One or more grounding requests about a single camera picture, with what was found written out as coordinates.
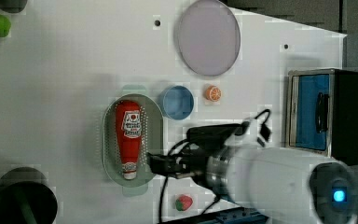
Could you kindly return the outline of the blue robot base rail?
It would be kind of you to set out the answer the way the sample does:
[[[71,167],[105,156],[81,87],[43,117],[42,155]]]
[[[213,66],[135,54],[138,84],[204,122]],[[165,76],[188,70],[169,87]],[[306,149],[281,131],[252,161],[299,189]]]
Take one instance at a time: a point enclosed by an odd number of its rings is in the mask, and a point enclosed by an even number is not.
[[[266,224],[268,220],[254,209],[238,207],[159,224]]]

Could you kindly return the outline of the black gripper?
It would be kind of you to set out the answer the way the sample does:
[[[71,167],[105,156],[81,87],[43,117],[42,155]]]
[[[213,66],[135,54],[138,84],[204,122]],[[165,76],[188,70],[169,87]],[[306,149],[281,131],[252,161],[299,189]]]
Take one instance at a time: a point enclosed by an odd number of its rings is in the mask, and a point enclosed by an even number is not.
[[[186,139],[172,147],[167,155],[148,154],[148,165],[153,174],[173,178],[187,178],[206,173],[208,160],[223,154],[227,140],[242,135],[239,123],[190,128]]]

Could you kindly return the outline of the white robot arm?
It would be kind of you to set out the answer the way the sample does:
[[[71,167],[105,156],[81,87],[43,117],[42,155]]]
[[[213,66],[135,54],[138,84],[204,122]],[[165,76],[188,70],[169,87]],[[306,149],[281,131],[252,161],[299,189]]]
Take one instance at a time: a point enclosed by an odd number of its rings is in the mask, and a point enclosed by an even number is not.
[[[193,127],[179,152],[148,154],[151,171],[192,178],[221,200],[254,208],[271,224],[356,224],[358,189],[348,165],[304,150],[269,147],[255,119]]]

